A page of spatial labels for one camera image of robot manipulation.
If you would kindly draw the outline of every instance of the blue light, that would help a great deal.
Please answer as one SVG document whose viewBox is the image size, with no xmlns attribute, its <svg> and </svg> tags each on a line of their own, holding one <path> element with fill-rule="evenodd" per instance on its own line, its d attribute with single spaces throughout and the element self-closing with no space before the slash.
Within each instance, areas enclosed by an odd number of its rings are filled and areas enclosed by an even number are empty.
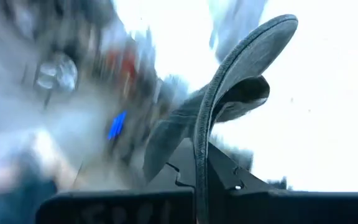
<svg viewBox="0 0 358 224">
<path fill-rule="evenodd" d="M 121 133 L 126 114 L 127 114 L 127 112 L 124 111 L 120 115 L 118 115 L 114 119 L 114 121 L 112 121 L 109 136 L 108 136 L 109 140 L 111 140 L 112 138 L 116 137 L 117 135 L 119 135 Z"/>
</svg>

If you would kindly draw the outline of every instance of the black panel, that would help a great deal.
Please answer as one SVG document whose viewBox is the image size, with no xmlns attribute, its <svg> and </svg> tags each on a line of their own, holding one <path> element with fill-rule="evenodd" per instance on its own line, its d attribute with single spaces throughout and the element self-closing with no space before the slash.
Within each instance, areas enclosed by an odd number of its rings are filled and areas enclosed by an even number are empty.
<svg viewBox="0 0 358 224">
<path fill-rule="evenodd" d="M 41 206 L 36 220 L 39 224 L 194 223 L 193 195 L 189 187 L 158 192 L 61 194 Z"/>
<path fill-rule="evenodd" d="M 228 223 L 358 223 L 358 192 L 232 194 Z"/>
</svg>

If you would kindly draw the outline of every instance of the sky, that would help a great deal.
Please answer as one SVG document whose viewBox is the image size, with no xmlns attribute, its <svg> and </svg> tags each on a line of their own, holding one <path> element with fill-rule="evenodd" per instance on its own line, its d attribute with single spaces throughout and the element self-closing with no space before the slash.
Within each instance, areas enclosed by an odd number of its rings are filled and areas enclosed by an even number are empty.
<svg viewBox="0 0 358 224">
<path fill-rule="evenodd" d="M 181 75 L 192 90 L 212 79 L 219 65 L 208 46 L 207 0 L 116 4 L 127 30 L 151 27 L 158 75 Z M 261 179 L 285 175 L 295 190 L 358 191 L 358 1 L 268 0 L 261 22 L 281 14 L 296 15 L 299 26 L 264 73 L 268 101 L 213 131 L 253 150 Z"/>
</svg>

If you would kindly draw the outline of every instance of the gray cap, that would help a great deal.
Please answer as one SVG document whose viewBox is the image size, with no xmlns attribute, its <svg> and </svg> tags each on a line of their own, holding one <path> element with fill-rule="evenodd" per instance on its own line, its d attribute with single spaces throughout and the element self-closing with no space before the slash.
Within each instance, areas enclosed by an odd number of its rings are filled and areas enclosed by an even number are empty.
<svg viewBox="0 0 358 224">
<path fill-rule="evenodd" d="M 250 33 L 224 59 L 209 84 L 192 94 L 153 131 L 145 150 L 144 175 L 153 179 L 184 138 L 196 158 L 196 207 L 208 223 L 207 155 L 215 122 L 236 119 L 264 104 L 270 87 L 261 74 L 280 55 L 298 27 L 293 15 L 278 16 Z"/>
</svg>

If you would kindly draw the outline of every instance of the blurred street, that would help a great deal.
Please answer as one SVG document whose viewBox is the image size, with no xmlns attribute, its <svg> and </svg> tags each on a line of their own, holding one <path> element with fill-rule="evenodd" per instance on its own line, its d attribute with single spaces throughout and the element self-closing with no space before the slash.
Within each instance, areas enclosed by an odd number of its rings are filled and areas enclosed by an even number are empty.
<svg viewBox="0 0 358 224">
<path fill-rule="evenodd" d="M 79 169 L 85 158 L 95 157 L 97 161 L 105 142 L 105 113 L 114 109 L 106 108 L 106 100 L 113 105 L 114 97 L 104 96 L 82 83 L 73 96 L 52 95 L 50 105 L 43 110 L 45 96 L 32 89 L 36 61 L 35 47 L 19 37 L 0 16 L 0 157 L 17 149 L 20 140 L 33 130 L 46 129 L 74 169 Z M 21 85 L 26 64 L 30 75 Z M 95 175 L 100 173 L 98 170 L 87 172 L 93 176 L 93 183 L 105 179 Z M 117 175 L 112 174 L 110 179 L 107 188 L 126 187 Z"/>
</svg>

